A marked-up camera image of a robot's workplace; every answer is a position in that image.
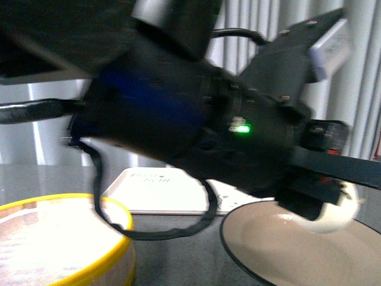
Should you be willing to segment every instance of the gray countertop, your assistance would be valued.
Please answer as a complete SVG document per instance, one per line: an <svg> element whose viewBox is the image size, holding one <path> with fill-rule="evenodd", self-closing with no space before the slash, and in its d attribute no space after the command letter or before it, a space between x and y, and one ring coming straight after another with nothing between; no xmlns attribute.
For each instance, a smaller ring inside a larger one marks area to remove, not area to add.
<svg viewBox="0 0 381 286"><path fill-rule="evenodd" d="M109 185L121 170L109 171ZM91 192L92 167L0 165L0 205L40 195ZM197 216L134 215L136 230L186 227ZM225 252L219 236L222 217L201 233L170 241L135 241L134 286L262 286Z"/></svg>

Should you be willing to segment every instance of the striped curtain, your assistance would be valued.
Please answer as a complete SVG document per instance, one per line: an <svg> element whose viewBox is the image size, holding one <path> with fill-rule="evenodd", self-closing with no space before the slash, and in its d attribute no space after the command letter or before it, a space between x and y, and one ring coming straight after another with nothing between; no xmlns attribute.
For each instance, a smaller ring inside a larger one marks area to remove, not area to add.
<svg viewBox="0 0 381 286"><path fill-rule="evenodd" d="M342 120L351 126L346 155L370 158L380 132L381 0L226 0L217 28L242 27L272 40L285 27L315 15L345 7L351 23L354 51L349 61L324 82L306 85L304 100L317 119ZM208 58L233 74L257 52L247 39L227 37L211 42ZM72 98L83 80L0 86L0 102ZM0 125L0 163L90 165L87 155L64 146L68 118L19 125ZM125 150L94 142L117 168L164 166Z"/></svg>

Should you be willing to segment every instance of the plate with black rim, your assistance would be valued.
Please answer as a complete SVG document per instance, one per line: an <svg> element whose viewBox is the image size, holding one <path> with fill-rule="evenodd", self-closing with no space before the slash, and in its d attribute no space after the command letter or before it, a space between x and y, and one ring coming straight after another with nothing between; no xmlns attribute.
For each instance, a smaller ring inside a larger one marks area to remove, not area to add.
<svg viewBox="0 0 381 286"><path fill-rule="evenodd" d="M250 203L223 219L229 256L269 286L377 286L381 234L353 220L345 229L315 234L275 201Z"/></svg>

